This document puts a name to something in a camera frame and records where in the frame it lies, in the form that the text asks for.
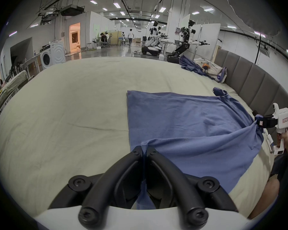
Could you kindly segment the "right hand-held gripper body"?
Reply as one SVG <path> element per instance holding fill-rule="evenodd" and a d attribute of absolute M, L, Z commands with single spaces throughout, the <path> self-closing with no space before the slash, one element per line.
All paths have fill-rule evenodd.
<path fill-rule="evenodd" d="M 280 109 L 277 103 L 273 103 L 274 112 L 272 115 L 263 116 L 261 119 L 261 127 L 264 129 L 276 128 L 278 134 L 285 133 L 288 128 L 288 108 Z M 273 155 L 281 155 L 284 153 L 284 138 L 280 139 L 279 145 L 273 142 L 270 134 L 267 134 L 267 143 L 270 146 L 270 153 Z"/>

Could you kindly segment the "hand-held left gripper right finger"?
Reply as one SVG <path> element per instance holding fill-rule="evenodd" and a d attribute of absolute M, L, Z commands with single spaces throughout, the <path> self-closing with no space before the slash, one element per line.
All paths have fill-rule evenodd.
<path fill-rule="evenodd" d="M 206 225 L 207 207 L 238 213 L 216 178 L 184 174 L 154 147 L 146 150 L 146 191 L 156 209 L 178 207 L 182 224 L 189 229 Z"/>

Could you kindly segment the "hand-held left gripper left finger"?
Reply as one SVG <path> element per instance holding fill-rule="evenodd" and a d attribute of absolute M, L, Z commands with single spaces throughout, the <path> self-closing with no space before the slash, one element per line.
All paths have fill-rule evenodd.
<path fill-rule="evenodd" d="M 131 209 L 138 199 L 143 181 L 142 157 L 142 147 L 137 146 L 103 174 L 71 177 L 48 209 L 81 206 L 79 223 L 86 229 L 101 227 L 108 206 Z"/>

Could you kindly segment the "person's right hand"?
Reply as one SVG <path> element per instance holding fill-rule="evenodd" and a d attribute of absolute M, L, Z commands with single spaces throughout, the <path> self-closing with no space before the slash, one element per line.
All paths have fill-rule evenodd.
<path fill-rule="evenodd" d="M 277 133 L 277 148 L 280 148 L 281 140 L 284 142 L 284 149 L 288 147 L 288 129 L 285 128 L 285 132 Z"/>

